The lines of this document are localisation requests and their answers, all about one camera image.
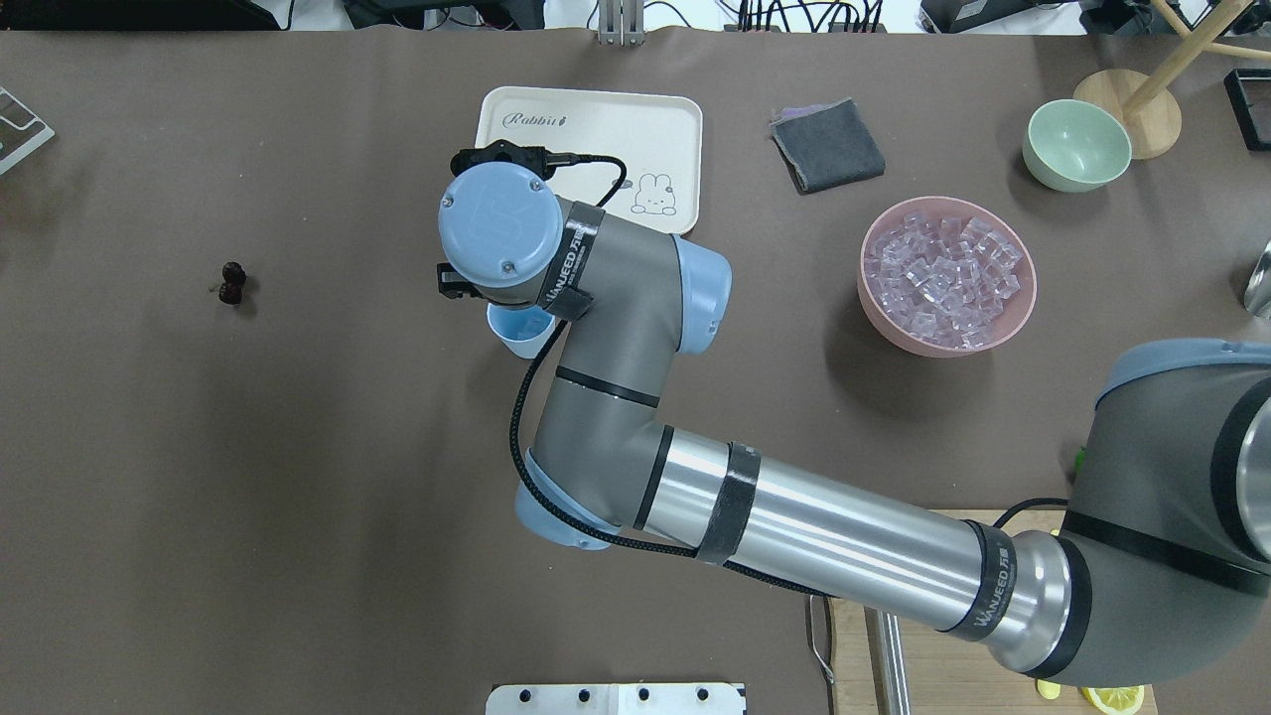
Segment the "white tray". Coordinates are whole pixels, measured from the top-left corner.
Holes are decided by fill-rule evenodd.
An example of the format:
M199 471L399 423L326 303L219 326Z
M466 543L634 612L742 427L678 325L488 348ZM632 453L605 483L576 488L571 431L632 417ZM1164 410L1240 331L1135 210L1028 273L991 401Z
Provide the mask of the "white tray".
M500 686L486 715L746 715L740 683Z
M0 86L0 174L52 137L52 127Z
M605 210L662 232L698 222L702 108L684 97L500 86L480 105L477 146L506 138L552 151L609 154L627 180ZM594 203L616 178L611 164L559 168L548 185Z

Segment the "black box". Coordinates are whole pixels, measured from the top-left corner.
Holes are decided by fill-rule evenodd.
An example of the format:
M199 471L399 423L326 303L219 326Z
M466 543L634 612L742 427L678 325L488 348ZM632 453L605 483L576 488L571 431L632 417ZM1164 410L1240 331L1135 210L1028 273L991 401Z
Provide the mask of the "black box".
M1223 80L1249 151L1271 151L1271 70L1232 70Z
M939 32L962 32L1037 5L1027 0L923 0L921 10Z

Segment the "black tape band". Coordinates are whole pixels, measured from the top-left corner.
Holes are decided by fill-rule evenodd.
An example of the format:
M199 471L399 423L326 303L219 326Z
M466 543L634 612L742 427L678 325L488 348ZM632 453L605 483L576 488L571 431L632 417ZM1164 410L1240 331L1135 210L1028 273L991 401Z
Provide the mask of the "black tape band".
M1068 620L1064 621L1064 630L1059 634L1055 650L1050 652L1041 665L1024 673L1030 678L1046 679L1068 668L1077 658L1077 652L1082 649L1085 629L1091 625L1091 605L1093 603L1091 569L1085 565L1085 558L1082 556L1077 545L1064 537L1057 537L1056 541L1068 559L1068 583L1073 589L1068 602Z
M1266 574L1112 522L1070 511L1064 517L1064 531L1239 593L1262 598L1271 593L1271 577Z
M620 398L628 403L636 403L646 408L657 408L658 399L652 395L646 395L643 392L636 392L634 390L627 390L620 385L614 385L600 378L594 378L591 376L585 376L577 371L571 371L566 367L557 368L557 377L563 381L569 381L574 385L582 386L587 390L594 390L596 392L604 392L605 395L611 395L614 398Z
M984 640L998 627L1010 606L1016 591L1018 560L1016 545L1002 530L967 521L980 542L980 589L966 616L956 626L943 631L962 640Z
M750 508L755 504L759 464L758 451L737 442L728 443L728 469L710 511L707 532L694 555L699 561L719 566L737 554L741 535L750 521Z
M1214 442L1214 457L1210 460L1209 469L1209 489L1223 531L1240 552L1263 564L1267 560L1249 538L1244 519L1240 518L1240 507L1235 498L1235 479L1238 476L1235 471L1239 467L1244 436L1249 432L1253 418L1262 410L1267 400L1271 400L1271 378L1251 387L1237 401L1235 408L1232 408L1232 413L1227 417L1227 422L1223 423L1223 429L1218 433L1218 441Z
M539 291L540 307L566 320L577 320L591 306L591 295L578 290L582 269L591 257L591 244L600 231L605 212L595 206L574 203L564 220L561 245L548 264L543 288Z
M643 530L648 522L648 513L653 509L653 498L657 497L657 485L662 484L662 470L666 469L666 456L671 452L671 439L675 438L675 428L666 425L662 428L662 443L657 446L657 457L653 458L653 470L648 475L648 484L644 486L644 499L639 503L639 512L636 513L633 530Z

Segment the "blue cup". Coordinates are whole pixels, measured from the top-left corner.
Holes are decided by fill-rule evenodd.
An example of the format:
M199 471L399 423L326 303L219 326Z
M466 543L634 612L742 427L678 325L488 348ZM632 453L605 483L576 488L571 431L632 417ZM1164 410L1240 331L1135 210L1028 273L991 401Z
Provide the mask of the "blue cup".
M508 349L526 361L539 353L555 326L555 317L538 305L513 310L491 302L486 306L486 321Z

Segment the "gray cloth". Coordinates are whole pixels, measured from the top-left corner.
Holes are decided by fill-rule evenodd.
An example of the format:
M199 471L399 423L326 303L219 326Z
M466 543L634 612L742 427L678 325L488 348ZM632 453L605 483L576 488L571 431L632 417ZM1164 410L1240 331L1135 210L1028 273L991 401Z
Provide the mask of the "gray cloth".
M850 98L803 109L783 109L773 138L806 193L882 175L887 163Z

